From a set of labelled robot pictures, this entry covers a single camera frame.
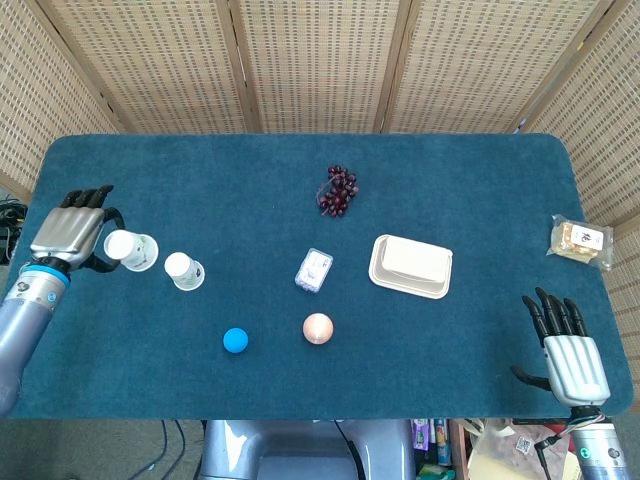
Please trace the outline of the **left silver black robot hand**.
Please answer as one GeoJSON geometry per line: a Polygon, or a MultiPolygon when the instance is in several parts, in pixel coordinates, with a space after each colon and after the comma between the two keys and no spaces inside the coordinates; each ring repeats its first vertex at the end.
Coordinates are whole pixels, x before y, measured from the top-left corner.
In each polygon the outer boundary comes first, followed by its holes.
{"type": "Polygon", "coordinates": [[[120,211],[103,204],[113,185],[72,190],[52,209],[30,245],[31,263],[43,265],[69,276],[78,269],[97,273],[116,270],[120,260],[103,260],[94,252],[104,226],[113,222],[124,230],[120,211]]]}

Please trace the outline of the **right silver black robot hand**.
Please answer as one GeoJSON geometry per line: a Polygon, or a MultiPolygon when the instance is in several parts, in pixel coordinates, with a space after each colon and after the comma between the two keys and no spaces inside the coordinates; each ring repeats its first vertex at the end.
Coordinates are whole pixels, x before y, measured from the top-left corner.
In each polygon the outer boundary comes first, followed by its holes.
{"type": "Polygon", "coordinates": [[[535,289],[535,299],[524,296],[548,375],[534,376],[519,366],[511,372],[522,383],[548,391],[569,408],[596,408],[604,405],[611,391],[600,352],[588,334],[577,304],[559,299],[544,289],[535,289]]]}

